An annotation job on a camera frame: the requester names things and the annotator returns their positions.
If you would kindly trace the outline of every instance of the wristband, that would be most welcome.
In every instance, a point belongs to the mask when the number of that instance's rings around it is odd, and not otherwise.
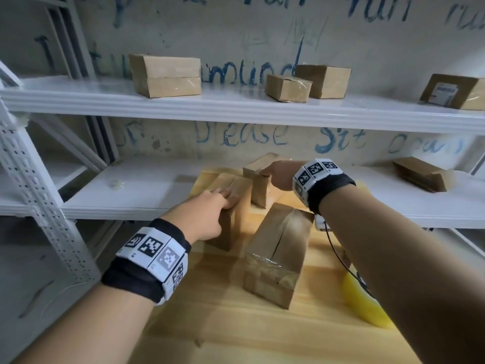
[[[348,184],[355,182],[327,158],[308,162],[293,177],[295,194],[314,214],[320,214],[318,205],[328,193]]]
[[[155,219],[116,253],[101,281],[161,305],[187,273],[190,250],[191,245],[178,227]]]

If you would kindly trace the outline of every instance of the person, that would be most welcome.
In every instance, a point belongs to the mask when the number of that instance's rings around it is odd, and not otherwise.
[[[261,174],[271,176],[276,187],[291,190],[292,178],[304,163],[277,161]],[[193,244],[220,234],[220,211],[233,202],[228,189],[205,191],[169,210],[161,220]],[[483,362],[485,276],[459,263],[431,232],[353,184],[330,191],[317,205],[372,294],[423,363]],[[136,280],[132,275],[126,279]],[[15,363],[125,363],[153,307],[154,301],[142,293],[99,283]]]

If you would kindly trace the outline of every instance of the black wire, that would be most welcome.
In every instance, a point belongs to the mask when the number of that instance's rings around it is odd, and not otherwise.
[[[332,247],[332,249],[333,249],[333,251],[334,251],[334,253],[335,253],[336,257],[338,258],[338,260],[340,261],[340,263],[342,263],[342,266],[344,266],[344,267],[345,267],[345,269],[346,269],[346,270],[347,270],[347,271],[348,271],[348,272],[349,272],[351,275],[353,275],[353,276],[354,276],[354,278],[355,278],[355,279],[356,279],[356,280],[357,280],[357,281],[358,281],[358,282],[359,282],[361,285],[365,286],[365,288],[366,288],[366,289],[368,289],[368,288],[367,288],[367,285],[364,283],[364,281],[362,281],[362,280],[361,280],[359,277],[357,277],[356,275],[354,275],[354,273],[353,273],[353,272],[352,272],[350,269],[348,269],[348,267],[345,265],[345,263],[343,263],[343,260],[340,258],[340,256],[338,255],[338,253],[336,252],[336,250],[335,250],[335,248],[334,248],[334,246],[333,246],[333,244],[332,244],[332,240],[330,240],[330,234],[328,233],[327,222],[325,221],[325,222],[324,222],[324,224],[325,224],[325,232],[327,233],[328,242],[330,243],[330,246]]]

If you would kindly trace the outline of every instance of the brown cardboard box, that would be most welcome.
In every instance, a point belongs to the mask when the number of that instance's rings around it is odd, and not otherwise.
[[[326,65],[297,65],[295,76],[312,82],[310,97],[343,98],[352,69]]]
[[[274,161],[283,160],[291,160],[291,158],[282,157],[276,153],[267,153],[242,169],[242,175],[253,181],[252,203],[267,208],[281,198],[283,191],[271,184],[271,177],[261,176],[259,171],[265,169]]]
[[[415,157],[393,160],[397,175],[430,192],[446,192],[455,185],[453,169],[444,170]]]
[[[453,109],[485,109],[485,78],[433,74],[420,101]]]
[[[200,77],[200,59],[193,57],[130,54],[128,58],[133,77],[139,79]]]
[[[202,93],[200,59],[130,55],[135,91],[148,98]]]
[[[267,75],[264,93],[280,102],[308,101],[311,81],[281,75]]]
[[[243,288],[289,309],[314,215],[275,203],[245,254]]]
[[[222,232],[218,237],[207,240],[206,243],[224,251],[230,251],[239,238],[243,222],[249,214],[252,181],[245,177],[221,173],[207,189],[212,191],[217,188],[230,189],[232,195],[239,196],[239,200],[232,208],[221,211],[219,224]]]

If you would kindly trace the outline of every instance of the wall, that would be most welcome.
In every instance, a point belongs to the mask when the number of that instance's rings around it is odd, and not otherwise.
[[[127,55],[132,52],[200,57],[203,80],[212,84],[259,86],[266,74],[290,74],[297,62],[327,63],[353,68],[350,93],[416,101],[434,72],[485,74],[485,0],[76,0],[76,4],[101,76],[129,78]],[[0,48],[0,59],[62,73],[42,12],[31,1],[0,1],[0,43],[9,41],[7,49]],[[11,37],[7,22],[19,15],[36,17]],[[113,118],[112,126],[122,155],[250,160],[276,151],[294,158],[325,155],[355,165],[414,154],[437,165],[456,166],[468,157],[475,139],[124,118]]]

